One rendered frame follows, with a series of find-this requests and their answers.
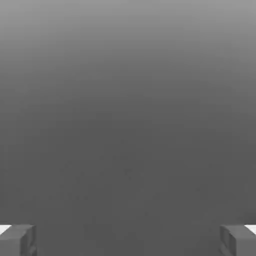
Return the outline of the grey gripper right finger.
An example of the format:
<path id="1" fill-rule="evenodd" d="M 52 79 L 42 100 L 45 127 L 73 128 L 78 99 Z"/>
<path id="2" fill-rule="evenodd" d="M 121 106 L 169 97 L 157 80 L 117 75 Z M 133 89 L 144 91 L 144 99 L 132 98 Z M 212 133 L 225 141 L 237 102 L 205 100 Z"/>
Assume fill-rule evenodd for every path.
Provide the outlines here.
<path id="1" fill-rule="evenodd" d="M 256 224 L 221 225 L 220 256 L 256 256 Z"/>

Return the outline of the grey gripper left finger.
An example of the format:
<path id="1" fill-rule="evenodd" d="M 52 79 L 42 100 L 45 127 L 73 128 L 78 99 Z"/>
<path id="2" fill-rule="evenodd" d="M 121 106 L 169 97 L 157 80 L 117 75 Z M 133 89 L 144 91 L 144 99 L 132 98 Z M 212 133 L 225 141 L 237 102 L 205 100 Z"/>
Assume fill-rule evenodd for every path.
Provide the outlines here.
<path id="1" fill-rule="evenodd" d="M 37 256 L 37 226 L 0 224 L 0 256 Z"/>

